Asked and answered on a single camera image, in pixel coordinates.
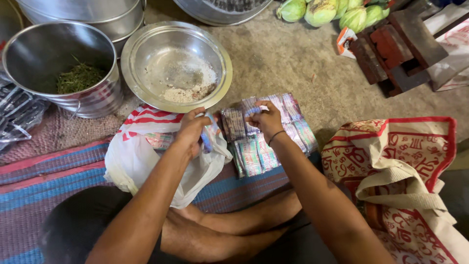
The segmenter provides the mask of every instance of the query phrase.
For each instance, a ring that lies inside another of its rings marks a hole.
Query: woven mat
[[[9,183],[0,186],[2,263],[44,261],[38,248],[38,236],[47,214],[81,190],[112,185],[103,178],[103,154],[107,146],[107,142],[94,142],[0,168],[0,180]],[[288,178],[281,167],[251,178],[238,180],[236,177],[234,163],[225,165],[193,203],[205,212],[223,213],[239,210],[288,188]]]

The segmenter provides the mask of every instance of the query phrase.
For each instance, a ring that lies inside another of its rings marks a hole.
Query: cloth bag
[[[469,263],[438,179],[456,154],[450,117],[376,119],[343,125],[322,155],[325,175],[352,200],[400,264]]]
[[[109,144],[104,158],[104,178],[113,182],[120,190],[135,195],[160,159],[144,135],[179,131],[183,116],[184,114],[169,113],[148,105],[134,110]],[[220,133],[213,141],[211,153],[204,154],[200,151],[190,162],[174,194],[171,207],[182,209],[188,206],[232,158],[227,150],[227,142]]]

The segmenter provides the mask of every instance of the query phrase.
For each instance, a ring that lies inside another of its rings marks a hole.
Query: white plastic bag
[[[133,111],[109,144],[104,159],[104,178],[113,182],[120,190],[135,195],[160,159],[146,140],[145,134],[176,132],[181,127],[183,116],[184,114],[169,113],[147,105]],[[213,143],[213,151],[208,154],[200,151],[187,167],[171,207],[182,209],[188,206],[232,158],[227,150],[227,142],[219,134]]]

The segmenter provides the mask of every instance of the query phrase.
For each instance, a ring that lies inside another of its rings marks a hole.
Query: bucket handle
[[[60,114],[66,119],[66,120],[71,120],[77,113],[78,111],[80,110],[81,106],[82,106],[82,102],[77,99],[78,101],[78,107],[76,108],[75,112],[72,114],[72,116],[68,117],[67,114],[65,114],[65,111],[62,109],[62,107],[59,107],[59,112]]]

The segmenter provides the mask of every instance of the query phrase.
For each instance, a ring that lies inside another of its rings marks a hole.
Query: right hand
[[[284,130],[280,111],[271,101],[257,101],[256,105],[264,105],[269,110],[262,110],[260,114],[251,114],[246,118],[246,122],[260,129],[264,133],[265,141],[269,143],[273,135]]]

